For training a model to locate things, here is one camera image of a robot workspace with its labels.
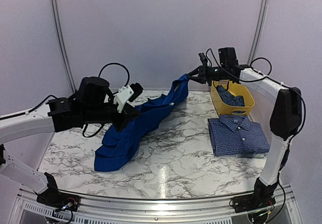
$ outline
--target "blue shirt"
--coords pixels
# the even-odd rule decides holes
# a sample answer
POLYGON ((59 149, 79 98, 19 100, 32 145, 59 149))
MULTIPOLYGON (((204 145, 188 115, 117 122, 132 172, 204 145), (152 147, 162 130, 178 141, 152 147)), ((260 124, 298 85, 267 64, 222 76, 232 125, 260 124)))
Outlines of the blue shirt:
POLYGON ((246 116, 221 115, 208 119, 215 156, 267 153, 270 146, 262 127, 246 116))

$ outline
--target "shirt collar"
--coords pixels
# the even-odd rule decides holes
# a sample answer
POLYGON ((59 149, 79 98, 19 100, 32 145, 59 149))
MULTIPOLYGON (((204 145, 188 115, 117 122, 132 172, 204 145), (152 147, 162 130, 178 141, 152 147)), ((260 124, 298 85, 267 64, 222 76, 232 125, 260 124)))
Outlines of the shirt collar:
POLYGON ((235 132, 238 127, 245 130, 250 129, 250 119, 246 116, 220 115, 219 121, 225 124, 231 131, 235 132))

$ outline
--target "folded clothing in basket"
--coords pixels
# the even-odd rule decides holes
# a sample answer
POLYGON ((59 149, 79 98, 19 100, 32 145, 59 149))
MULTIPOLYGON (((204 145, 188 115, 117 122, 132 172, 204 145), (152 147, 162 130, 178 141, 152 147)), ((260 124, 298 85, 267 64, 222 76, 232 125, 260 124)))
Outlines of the folded clothing in basket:
POLYGON ((262 154, 270 150, 261 125, 247 116, 220 115, 208 119, 208 124, 215 156, 262 154))
POLYGON ((229 91, 227 91, 223 86, 219 85, 218 87, 216 87, 218 94, 220 96, 220 98, 222 99, 222 101, 230 106, 234 106, 234 107, 244 107, 245 106, 245 102, 244 102, 244 98, 243 96, 234 96, 232 93, 230 93, 229 91))

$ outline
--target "marble table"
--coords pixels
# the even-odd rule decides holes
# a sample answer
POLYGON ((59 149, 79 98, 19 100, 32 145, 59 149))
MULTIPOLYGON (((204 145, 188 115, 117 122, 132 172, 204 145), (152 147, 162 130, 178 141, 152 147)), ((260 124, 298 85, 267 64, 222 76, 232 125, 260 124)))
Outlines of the marble table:
MULTIPOLYGON (((145 91, 135 102, 156 98, 162 91, 145 91)), ((125 198, 191 198, 252 190, 266 159, 214 157, 207 126, 218 117, 209 92, 190 92, 155 131, 140 142, 132 161, 114 172, 94 171, 95 150, 106 125, 92 138, 82 129, 57 133, 40 166, 60 189, 125 198)), ((90 125, 88 134, 98 129, 90 125)))

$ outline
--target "blue cloth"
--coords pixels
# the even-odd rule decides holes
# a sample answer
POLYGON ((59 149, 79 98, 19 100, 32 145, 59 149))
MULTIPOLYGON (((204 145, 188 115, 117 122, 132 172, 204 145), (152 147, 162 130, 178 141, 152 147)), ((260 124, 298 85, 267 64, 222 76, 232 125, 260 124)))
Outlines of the blue cloth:
POLYGON ((244 98, 243 96, 234 96, 232 93, 230 93, 229 91, 226 91, 226 89, 223 86, 218 86, 216 87, 218 94, 220 96, 220 98, 222 99, 222 101, 230 106, 234 106, 234 107, 244 107, 245 106, 245 102, 244 102, 244 98))
POLYGON ((168 95, 148 99, 135 108, 141 115, 130 122, 121 132, 111 126, 105 133, 102 146, 95 152, 96 171, 114 171, 129 162, 139 147, 139 142, 148 132, 158 128, 160 122, 188 96, 188 79, 183 75, 172 83, 168 95))
POLYGON ((262 154, 270 150, 261 125, 247 116, 221 115, 208 119, 208 123, 215 156, 262 154))

